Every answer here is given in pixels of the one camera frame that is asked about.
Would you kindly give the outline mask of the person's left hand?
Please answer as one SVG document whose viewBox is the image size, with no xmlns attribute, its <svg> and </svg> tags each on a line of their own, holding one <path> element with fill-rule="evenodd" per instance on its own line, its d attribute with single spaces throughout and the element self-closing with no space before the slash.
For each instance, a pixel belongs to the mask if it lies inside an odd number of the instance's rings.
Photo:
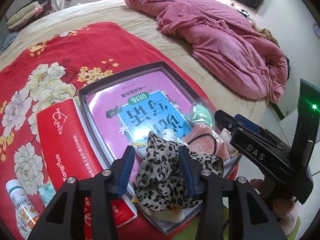
<svg viewBox="0 0 320 240">
<path fill-rule="evenodd" d="M 266 178 L 252 179 L 250 183 L 259 192 L 260 197 L 270 209 L 286 237 L 296 227 L 298 221 L 298 210 L 295 207 L 293 195 L 284 183 L 274 183 Z"/>
</svg>

